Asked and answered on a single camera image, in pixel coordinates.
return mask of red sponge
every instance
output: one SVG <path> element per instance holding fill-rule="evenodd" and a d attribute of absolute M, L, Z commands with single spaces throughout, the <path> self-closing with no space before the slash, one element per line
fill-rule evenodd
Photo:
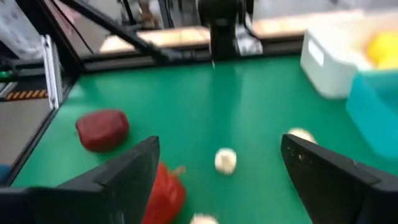
<path fill-rule="evenodd" d="M 122 111 L 99 110 L 82 116 L 76 129 L 87 150 L 108 152 L 127 138 L 129 121 Z"/>

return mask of white box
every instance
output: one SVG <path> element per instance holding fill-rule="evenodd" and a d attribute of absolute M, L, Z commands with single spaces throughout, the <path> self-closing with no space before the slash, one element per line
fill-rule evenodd
<path fill-rule="evenodd" d="M 315 24 L 305 31 L 300 64 L 321 96 L 347 98 L 355 74 L 374 69 L 366 47 L 382 30 L 398 30 L 398 11 Z"/>

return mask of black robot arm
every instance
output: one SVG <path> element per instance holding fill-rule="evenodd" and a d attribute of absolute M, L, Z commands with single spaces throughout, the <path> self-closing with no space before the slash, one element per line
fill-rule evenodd
<path fill-rule="evenodd" d="M 239 0 L 199 0 L 200 22 L 210 30 L 210 52 L 214 60 L 227 60 L 239 55 L 236 22 Z"/>

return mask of green mat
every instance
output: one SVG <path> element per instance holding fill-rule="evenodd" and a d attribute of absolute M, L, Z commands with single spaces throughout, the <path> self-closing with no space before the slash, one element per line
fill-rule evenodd
<path fill-rule="evenodd" d="M 83 114 L 125 111 L 129 140 L 115 152 L 84 150 L 75 131 Z M 81 78 L 14 182 L 15 187 L 56 186 L 159 135 L 161 159 L 185 165 L 187 202 L 176 223 L 194 213 L 220 223 L 311 223 L 280 155 L 281 135 L 309 130 L 322 145 L 398 174 L 368 148 L 345 111 L 345 101 L 320 97 L 303 74 L 299 57 L 183 67 L 150 68 Z M 236 173 L 218 174 L 221 147 L 238 155 Z"/>

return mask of blue bin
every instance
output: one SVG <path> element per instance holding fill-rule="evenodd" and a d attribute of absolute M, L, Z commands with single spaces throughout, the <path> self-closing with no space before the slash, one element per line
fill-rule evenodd
<path fill-rule="evenodd" d="M 346 109 L 376 154 L 398 158 L 398 70 L 359 72 Z"/>

